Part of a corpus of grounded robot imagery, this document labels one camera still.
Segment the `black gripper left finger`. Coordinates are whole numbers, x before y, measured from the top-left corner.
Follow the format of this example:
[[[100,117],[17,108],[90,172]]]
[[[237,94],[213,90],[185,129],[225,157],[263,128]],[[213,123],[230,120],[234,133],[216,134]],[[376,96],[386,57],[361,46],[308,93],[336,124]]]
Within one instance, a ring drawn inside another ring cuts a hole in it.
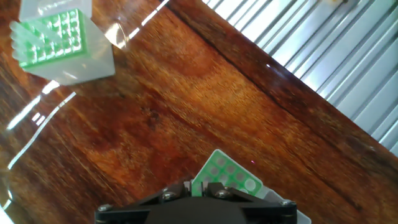
[[[150,211],[163,205],[190,196],[190,181],[172,184],[159,192],[123,207],[100,205],[95,211],[95,224],[145,223]]]

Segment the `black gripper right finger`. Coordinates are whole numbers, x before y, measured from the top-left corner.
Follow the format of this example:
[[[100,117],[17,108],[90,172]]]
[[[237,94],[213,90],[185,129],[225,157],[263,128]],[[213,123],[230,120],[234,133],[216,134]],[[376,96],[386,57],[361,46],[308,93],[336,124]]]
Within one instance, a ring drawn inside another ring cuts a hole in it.
[[[297,204],[291,200],[268,202],[221,182],[206,183],[206,197],[223,200],[238,209],[246,223],[297,224]]]

